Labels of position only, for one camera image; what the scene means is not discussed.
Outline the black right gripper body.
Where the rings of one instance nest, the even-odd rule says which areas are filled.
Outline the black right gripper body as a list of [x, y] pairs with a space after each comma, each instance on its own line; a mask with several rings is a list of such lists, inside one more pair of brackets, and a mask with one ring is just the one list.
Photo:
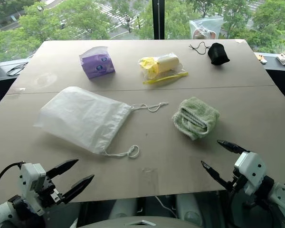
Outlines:
[[246, 184], [246, 177], [238, 170], [233, 170], [233, 180], [228, 181], [225, 189], [229, 192], [238, 192]]

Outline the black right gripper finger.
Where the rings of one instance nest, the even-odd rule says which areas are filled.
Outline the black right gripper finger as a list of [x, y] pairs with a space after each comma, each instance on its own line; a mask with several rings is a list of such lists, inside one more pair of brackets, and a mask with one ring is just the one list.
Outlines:
[[211, 166], [206, 164], [204, 161], [200, 161], [203, 168], [206, 170], [206, 172], [216, 181], [218, 182], [221, 186], [223, 186], [226, 190], [229, 190], [229, 183], [225, 180], [223, 180], [219, 173], [214, 170]]
[[235, 153], [235, 154], [241, 154], [243, 152], [250, 152], [249, 150], [244, 149], [235, 143], [231, 143], [225, 140], [217, 140], [217, 143], [221, 145], [223, 148], [225, 148], [226, 150], [232, 153]]

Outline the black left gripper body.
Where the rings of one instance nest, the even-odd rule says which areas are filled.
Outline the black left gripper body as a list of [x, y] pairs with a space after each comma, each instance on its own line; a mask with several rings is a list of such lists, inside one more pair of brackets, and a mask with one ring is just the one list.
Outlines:
[[56, 186], [48, 176], [39, 191], [39, 201], [42, 207], [52, 207], [62, 202], [62, 194], [57, 191]]

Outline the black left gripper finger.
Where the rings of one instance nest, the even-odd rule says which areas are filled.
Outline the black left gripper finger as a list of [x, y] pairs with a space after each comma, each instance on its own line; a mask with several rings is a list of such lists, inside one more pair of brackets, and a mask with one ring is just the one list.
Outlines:
[[84, 191], [84, 189], [93, 180], [94, 176], [94, 174], [87, 176], [75, 185], [73, 185], [72, 188], [62, 196], [63, 200], [73, 200], [76, 196], [78, 196], [81, 192]]
[[52, 179], [58, 175], [63, 174], [64, 172], [66, 172], [67, 170], [69, 170], [73, 165], [75, 165], [77, 162], [79, 161], [79, 159], [70, 159], [67, 160], [59, 165], [57, 165], [56, 167], [50, 169], [49, 171], [46, 172], [46, 176], [49, 179]]

